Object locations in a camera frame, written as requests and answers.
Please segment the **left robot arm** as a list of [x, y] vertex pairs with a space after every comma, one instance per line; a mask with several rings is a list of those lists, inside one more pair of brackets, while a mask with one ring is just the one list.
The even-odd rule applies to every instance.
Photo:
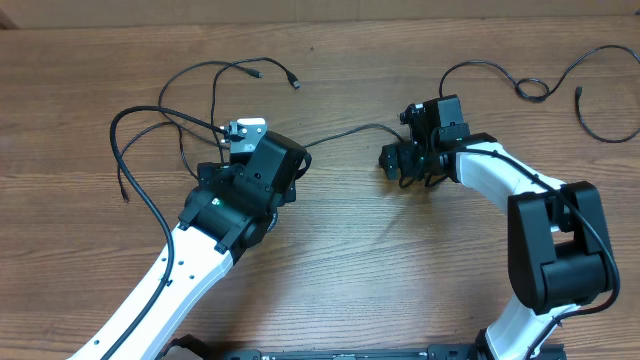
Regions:
[[310, 162], [304, 147], [268, 131], [233, 164], [199, 164], [172, 244], [74, 358], [156, 358], [195, 304], [270, 231]]

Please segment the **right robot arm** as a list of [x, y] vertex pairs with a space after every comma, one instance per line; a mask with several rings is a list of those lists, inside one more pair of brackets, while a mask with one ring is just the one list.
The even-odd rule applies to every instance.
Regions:
[[469, 345], [432, 345], [432, 359], [563, 359], [545, 342], [568, 318], [600, 313], [621, 281], [601, 198], [586, 181], [565, 183], [511, 156], [496, 138], [471, 132], [450, 95], [399, 115], [410, 138], [383, 146], [379, 164], [400, 187], [450, 179], [485, 196], [507, 216], [513, 296]]

